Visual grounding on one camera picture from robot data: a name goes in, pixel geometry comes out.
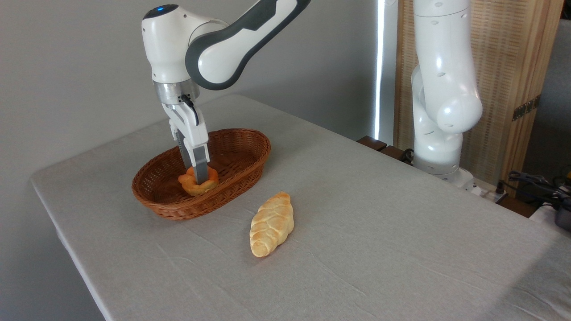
table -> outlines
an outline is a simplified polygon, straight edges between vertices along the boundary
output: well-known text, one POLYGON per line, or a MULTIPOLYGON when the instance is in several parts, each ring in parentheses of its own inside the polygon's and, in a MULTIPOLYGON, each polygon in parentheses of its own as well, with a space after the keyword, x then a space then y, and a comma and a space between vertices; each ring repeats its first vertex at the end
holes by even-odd
POLYGON ((107 320, 571 319, 569 238, 248 98, 202 110, 272 143, 261 180, 208 215, 165 220, 131 193, 175 146, 166 121, 32 177, 107 320), (295 229, 259 259, 250 221, 280 190, 295 229))

cable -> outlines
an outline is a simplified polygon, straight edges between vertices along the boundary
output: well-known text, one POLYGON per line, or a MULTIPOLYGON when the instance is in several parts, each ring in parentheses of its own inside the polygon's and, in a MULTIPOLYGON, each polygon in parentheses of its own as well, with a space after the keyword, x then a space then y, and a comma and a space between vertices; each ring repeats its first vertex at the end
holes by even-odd
POLYGON ((408 161, 409 163, 412 163, 412 159, 414 158, 414 149, 405 149, 403 155, 400 157, 400 161, 401 162, 406 162, 408 161))
POLYGON ((551 185, 543 176, 540 175, 529 175, 524 172, 511 171, 509 172, 510 182, 526 182, 540 188, 544 191, 551 193, 563 193, 567 196, 571 196, 568 191, 565 191, 557 186, 551 185))
POLYGON ((512 186, 512 185, 508 184, 508 183, 507 183, 506 181, 504 181, 504 180, 501 180, 500 182, 503 183, 504 185, 508 186, 509 188, 514 189, 514 190, 516 190, 516 191, 518 191, 518 192, 520 192, 520 193, 522 193, 522 194, 524 194, 524 195, 526 195, 526 196, 529 196, 529 197, 531 197, 531 198, 535 198, 535 199, 541 200, 541 201, 543 201, 544 203, 549 203, 549 204, 551 204, 551 205, 553 206, 553 208, 557 207, 557 208, 555 208, 556 210, 558 210, 560 207, 562 207, 562 208, 564 208, 564 209, 566 209, 566 210, 568 210, 568 211, 571 211, 571 206, 569 206, 569 205, 567 205, 567 204, 564 203, 564 201, 562 200, 562 198, 560 197, 560 195, 559 195, 558 192, 555 192, 555 195, 554 195, 554 196, 557 197, 556 199, 553 198, 553 197, 552 197, 552 198, 545 198, 545 197, 542 197, 542 196, 539 196, 539 195, 531 194, 531 193, 529 193, 529 192, 527 192, 527 191, 522 190, 521 188, 517 188, 517 187, 515 187, 515 186, 512 186))

wicker basket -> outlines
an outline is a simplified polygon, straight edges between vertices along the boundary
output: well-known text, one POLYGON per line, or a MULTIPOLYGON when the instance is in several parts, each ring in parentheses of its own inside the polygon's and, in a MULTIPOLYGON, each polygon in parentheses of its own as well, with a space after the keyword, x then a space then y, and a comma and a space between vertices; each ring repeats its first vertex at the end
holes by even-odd
POLYGON ((258 182, 270 149, 270 140, 256 130, 213 131, 208 134, 208 165, 218 172, 218 187, 200 196, 188 195, 178 182, 185 168, 178 147, 174 147, 146 163, 131 188, 135 197, 159 216, 196 218, 222 207, 258 182))

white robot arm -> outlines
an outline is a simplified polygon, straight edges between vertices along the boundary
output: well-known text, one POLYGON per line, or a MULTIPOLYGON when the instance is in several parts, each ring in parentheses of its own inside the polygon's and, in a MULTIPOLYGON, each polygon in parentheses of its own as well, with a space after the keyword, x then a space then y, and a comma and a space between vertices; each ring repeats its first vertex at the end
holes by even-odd
POLYGON ((414 166, 472 190, 459 168, 462 133, 480 120, 470 35, 469 0, 415 0, 419 65, 412 74, 414 166))
POLYGON ((310 0, 259 0, 232 25, 178 5, 159 6, 143 18, 142 33, 152 80, 170 118, 183 162, 198 184, 207 175, 208 132, 194 106, 199 86, 222 90, 240 77, 250 58, 284 29, 310 0))

